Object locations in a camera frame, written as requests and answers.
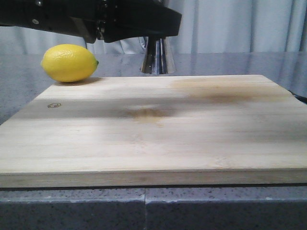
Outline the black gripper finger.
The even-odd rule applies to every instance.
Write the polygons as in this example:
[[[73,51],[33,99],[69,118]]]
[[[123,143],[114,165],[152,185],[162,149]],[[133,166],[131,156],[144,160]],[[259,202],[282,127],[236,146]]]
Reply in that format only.
[[[97,39],[165,38],[179,33],[182,15],[157,0],[103,0],[97,9]]]

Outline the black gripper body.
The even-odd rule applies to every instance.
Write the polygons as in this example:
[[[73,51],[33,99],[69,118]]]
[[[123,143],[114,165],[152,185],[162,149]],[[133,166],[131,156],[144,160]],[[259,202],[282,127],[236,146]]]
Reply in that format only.
[[[2,0],[0,25],[97,40],[96,0]]]

